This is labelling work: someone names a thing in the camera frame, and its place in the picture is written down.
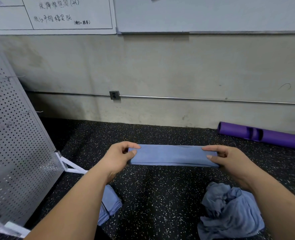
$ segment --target speckled black flooring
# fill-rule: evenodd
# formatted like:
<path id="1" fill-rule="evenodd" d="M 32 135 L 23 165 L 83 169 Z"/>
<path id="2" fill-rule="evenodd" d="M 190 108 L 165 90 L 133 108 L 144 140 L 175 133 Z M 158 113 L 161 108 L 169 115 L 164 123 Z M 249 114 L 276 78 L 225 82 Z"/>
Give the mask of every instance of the speckled black flooring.
<path id="1" fill-rule="evenodd" d="M 295 194 L 295 150 L 217 135 L 200 128 L 130 125 L 93 121 L 42 119 L 56 148 L 84 169 L 90 169 L 113 143 L 223 144 L 241 149 L 262 169 Z M 27 222 L 35 226 L 68 190 L 80 174 L 63 173 Z M 98 239 L 199 239 L 197 224 L 206 216 L 201 200 L 211 182 L 237 186 L 220 170 L 181 166 L 128 165 L 111 186 L 123 207 L 98 229 Z M 271 239 L 263 230 L 248 239 Z"/>

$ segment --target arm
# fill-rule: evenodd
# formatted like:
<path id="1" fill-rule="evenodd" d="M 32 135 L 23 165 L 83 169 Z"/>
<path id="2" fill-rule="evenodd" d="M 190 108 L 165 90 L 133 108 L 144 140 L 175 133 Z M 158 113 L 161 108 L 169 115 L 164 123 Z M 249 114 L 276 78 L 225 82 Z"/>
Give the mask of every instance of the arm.
<path id="1" fill-rule="evenodd" d="M 133 158 L 140 146 L 123 141 L 113 144 L 61 201 L 28 234 L 26 240 L 93 240 L 105 185 Z"/>
<path id="2" fill-rule="evenodd" d="M 237 148 L 212 145 L 203 150 L 217 151 L 218 157 L 207 157 L 253 193 L 273 239 L 295 239 L 295 196 L 290 191 Z"/>

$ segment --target electrical outlet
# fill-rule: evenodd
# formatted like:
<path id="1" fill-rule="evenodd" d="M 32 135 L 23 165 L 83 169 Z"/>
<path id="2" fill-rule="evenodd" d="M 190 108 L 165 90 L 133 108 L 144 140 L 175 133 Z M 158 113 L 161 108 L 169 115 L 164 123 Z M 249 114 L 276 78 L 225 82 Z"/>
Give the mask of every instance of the electrical outlet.
<path id="1" fill-rule="evenodd" d="M 119 91 L 110 91 L 110 97 L 112 100 L 120 100 L 120 92 Z"/>

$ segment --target blue towel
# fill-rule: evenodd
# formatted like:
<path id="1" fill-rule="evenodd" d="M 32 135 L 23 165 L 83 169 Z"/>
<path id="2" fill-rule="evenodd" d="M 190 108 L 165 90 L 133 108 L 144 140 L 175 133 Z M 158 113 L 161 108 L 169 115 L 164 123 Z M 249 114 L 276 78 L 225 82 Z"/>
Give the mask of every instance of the blue towel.
<path id="1" fill-rule="evenodd" d="M 140 145 L 137 154 L 128 164 L 219 167 L 206 155 L 216 152 L 203 151 L 201 146 Z"/>
<path id="2" fill-rule="evenodd" d="M 202 205 L 209 217 L 201 217 L 197 226 L 201 240 L 250 237 L 264 228 L 251 193 L 214 182 L 207 186 L 206 191 Z"/>
<path id="3" fill-rule="evenodd" d="M 103 193 L 100 214 L 97 225 L 101 226 L 110 216 L 114 215 L 122 207 L 122 201 L 110 185 L 106 185 Z"/>

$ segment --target hand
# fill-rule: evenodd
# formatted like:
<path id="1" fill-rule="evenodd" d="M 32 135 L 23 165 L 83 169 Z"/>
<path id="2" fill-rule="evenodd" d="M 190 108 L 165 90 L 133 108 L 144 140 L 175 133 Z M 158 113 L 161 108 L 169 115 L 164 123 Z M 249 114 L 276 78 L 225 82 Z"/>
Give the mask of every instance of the hand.
<path id="1" fill-rule="evenodd" d="M 110 182 L 117 173 L 121 172 L 126 166 L 126 162 L 132 159 L 137 150 L 128 152 L 128 149 L 141 147 L 133 142 L 122 141 L 110 146 L 104 157 L 97 163 L 101 170 L 106 171 L 108 182 Z"/>
<path id="2" fill-rule="evenodd" d="M 253 177 L 265 173 L 252 162 L 240 149 L 223 145 L 208 145 L 202 148 L 204 151 L 216 151 L 218 157 L 207 155 L 207 158 L 222 166 L 222 169 L 243 188 L 250 190 L 250 182 Z"/>

